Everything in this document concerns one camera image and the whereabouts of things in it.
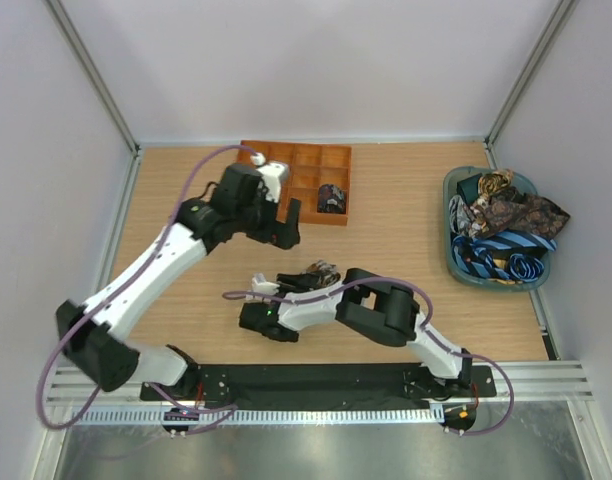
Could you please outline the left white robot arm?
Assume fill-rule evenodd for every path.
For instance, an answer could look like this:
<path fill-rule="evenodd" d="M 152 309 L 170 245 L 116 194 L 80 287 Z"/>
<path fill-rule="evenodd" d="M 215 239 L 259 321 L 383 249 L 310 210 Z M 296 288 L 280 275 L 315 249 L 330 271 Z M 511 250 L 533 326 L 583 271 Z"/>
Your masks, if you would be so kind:
<path fill-rule="evenodd" d="M 253 167 L 229 165 L 209 199 L 184 197 L 156 240 L 110 285 L 77 305 L 56 310 L 62 352 L 104 392 L 129 380 L 159 383 L 177 400 L 198 386 L 192 359 L 172 347 L 126 344 L 138 320 L 186 270 L 238 233 L 288 250 L 300 241 L 301 203 L 291 200 L 285 220 L 277 218 L 290 168 L 281 162 Z"/>

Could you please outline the brown floral tie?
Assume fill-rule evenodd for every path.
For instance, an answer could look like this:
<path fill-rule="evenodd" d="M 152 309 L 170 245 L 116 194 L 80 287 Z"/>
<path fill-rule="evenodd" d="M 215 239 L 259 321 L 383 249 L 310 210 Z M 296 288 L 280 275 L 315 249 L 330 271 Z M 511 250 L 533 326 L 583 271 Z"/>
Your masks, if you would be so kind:
<path fill-rule="evenodd" d="M 313 289 L 326 288 L 341 279 L 337 266 L 324 260 L 318 260 L 309 265 L 303 274 L 309 279 Z"/>

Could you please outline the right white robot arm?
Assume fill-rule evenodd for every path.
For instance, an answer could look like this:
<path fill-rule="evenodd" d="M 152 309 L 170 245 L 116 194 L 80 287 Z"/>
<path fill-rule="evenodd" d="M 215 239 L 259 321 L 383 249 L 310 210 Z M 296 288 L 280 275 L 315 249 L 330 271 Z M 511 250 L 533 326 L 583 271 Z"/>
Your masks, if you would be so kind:
<path fill-rule="evenodd" d="M 274 281 L 256 274 L 243 298 L 239 326 L 278 342 L 296 342 L 313 326 L 340 323 L 387 347 L 408 348 L 422 362 L 421 391 L 446 399 L 472 390 L 470 353 L 447 340 L 429 322 L 410 284 L 352 268 L 314 264 L 299 274 L 279 273 Z"/>

